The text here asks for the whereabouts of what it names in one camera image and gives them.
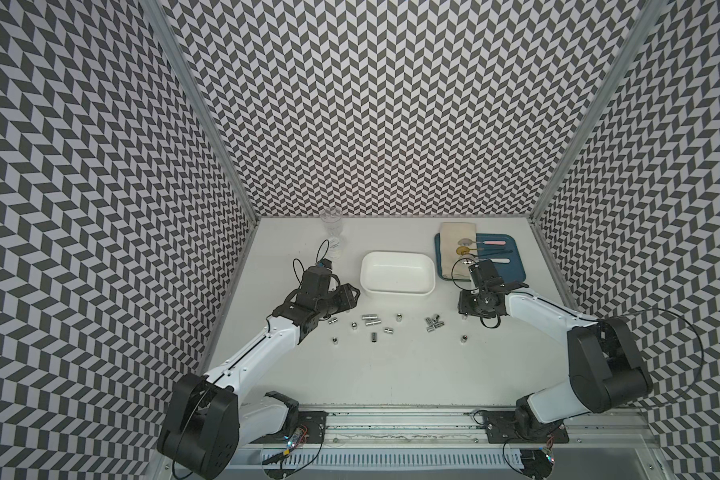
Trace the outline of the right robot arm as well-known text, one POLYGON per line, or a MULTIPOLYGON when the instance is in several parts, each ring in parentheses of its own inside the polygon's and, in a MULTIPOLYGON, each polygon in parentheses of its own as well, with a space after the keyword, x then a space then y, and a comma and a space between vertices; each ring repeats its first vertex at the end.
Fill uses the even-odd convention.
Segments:
POLYGON ((627 321, 598 318, 554 303, 521 281, 506 281, 490 260, 463 259, 472 287, 461 288, 457 311, 495 330, 506 317, 557 341, 567 352, 568 377, 516 401, 511 429, 525 441, 553 439, 564 421, 604 413, 653 391, 653 381, 627 321))

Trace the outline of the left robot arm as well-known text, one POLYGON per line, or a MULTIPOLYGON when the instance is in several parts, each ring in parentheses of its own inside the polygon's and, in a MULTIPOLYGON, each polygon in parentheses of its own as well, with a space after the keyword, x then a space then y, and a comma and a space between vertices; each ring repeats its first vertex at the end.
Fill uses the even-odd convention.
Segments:
POLYGON ((298 402, 276 391, 253 403, 246 399, 321 321, 354 309, 360 295, 358 288, 339 280, 329 262, 307 268, 260 333, 218 366, 202 375, 186 374, 174 385, 158 452, 189 474, 214 479, 239 447, 256 440, 284 440, 291 451, 305 436, 298 402))

